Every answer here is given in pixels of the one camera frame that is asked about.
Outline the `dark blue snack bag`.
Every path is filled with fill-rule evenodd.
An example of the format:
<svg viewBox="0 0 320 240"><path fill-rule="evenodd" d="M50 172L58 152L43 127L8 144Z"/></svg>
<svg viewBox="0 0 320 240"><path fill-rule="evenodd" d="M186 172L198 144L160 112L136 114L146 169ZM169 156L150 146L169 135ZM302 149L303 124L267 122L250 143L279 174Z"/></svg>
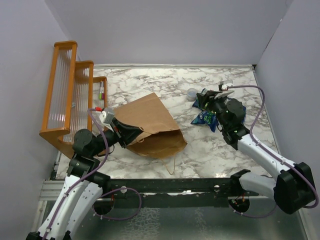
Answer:
<svg viewBox="0 0 320 240"><path fill-rule="evenodd" d="M247 108L243 105L242 106L242 110L243 110L243 118L241 120L241 123L244 124L245 123L245 120L246 120L246 111L247 111Z"/></svg>

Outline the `blue green snack bag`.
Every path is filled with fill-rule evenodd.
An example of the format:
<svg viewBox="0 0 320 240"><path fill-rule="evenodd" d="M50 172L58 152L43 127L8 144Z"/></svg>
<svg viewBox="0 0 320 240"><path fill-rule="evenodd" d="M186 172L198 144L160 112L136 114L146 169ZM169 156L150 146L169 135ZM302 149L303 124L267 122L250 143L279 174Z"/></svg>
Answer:
<svg viewBox="0 0 320 240"><path fill-rule="evenodd" d="M191 124L199 126L207 125L213 133L216 131L216 128L219 125L216 115L205 110L201 111L196 118L191 121Z"/></svg>

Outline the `light blue snack bag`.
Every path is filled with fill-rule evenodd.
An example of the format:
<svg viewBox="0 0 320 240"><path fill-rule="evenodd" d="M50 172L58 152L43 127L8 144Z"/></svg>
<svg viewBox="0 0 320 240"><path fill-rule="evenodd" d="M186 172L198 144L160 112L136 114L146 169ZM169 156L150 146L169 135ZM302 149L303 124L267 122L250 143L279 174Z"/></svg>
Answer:
<svg viewBox="0 0 320 240"><path fill-rule="evenodd" d="M199 104L199 99L198 99L198 94L201 96L204 96L207 93L207 89L203 88L201 92L196 93L196 97L195 97L195 101L192 104L192 107L197 108L197 109L201 109L200 104Z"/></svg>

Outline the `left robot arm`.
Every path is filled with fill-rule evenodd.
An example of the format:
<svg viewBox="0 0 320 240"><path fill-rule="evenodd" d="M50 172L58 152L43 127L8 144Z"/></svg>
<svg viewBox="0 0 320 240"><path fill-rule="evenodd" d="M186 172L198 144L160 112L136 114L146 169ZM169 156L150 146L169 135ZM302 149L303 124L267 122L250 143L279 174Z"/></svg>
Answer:
<svg viewBox="0 0 320 240"><path fill-rule="evenodd" d="M28 240L70 240L84 217L98 198L106 197L111 190L110 176L98 172L102 162L95 158L110 146L119 143L126 148L142 129L113 118L111 129L95 136L89 129L80 129L74 135L74 155L69 162L67 176L59 196L36 232Z"/></svg>

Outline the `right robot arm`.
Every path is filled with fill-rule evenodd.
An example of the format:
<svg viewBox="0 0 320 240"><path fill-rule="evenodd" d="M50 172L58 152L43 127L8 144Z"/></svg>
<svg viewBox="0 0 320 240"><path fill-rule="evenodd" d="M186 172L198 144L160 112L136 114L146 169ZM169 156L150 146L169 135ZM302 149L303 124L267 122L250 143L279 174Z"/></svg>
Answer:
<svg viewBox="0 0 320 240"><path fill-rule="evenodd" d="M221 91L209 90L197 93L196 103L201 110L214 115L228 145L252 158L270 174L266 177L246 169L233 174L229 189L234 195L256 192L274 200L286 214L319 202L311 168L304 162L286 159L257 140L244 125L246 111L240 101Z"/></svg>

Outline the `brown paper bag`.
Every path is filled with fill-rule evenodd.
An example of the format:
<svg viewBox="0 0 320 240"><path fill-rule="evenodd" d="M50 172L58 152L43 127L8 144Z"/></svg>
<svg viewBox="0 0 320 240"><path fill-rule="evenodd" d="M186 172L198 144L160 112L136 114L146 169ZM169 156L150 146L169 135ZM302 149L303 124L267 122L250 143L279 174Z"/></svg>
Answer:
<svg viewBox="0 0 320 240"><path fill-rule="evenodd" d="M142 133L135 136L128 149L142 157L160 159L170 175L175 173L175 166L170 171L164 159L183 151L187 142L169 110L156 93L150 93L132 102L114 109L115 117L123 124L137 127Z"/></svg>

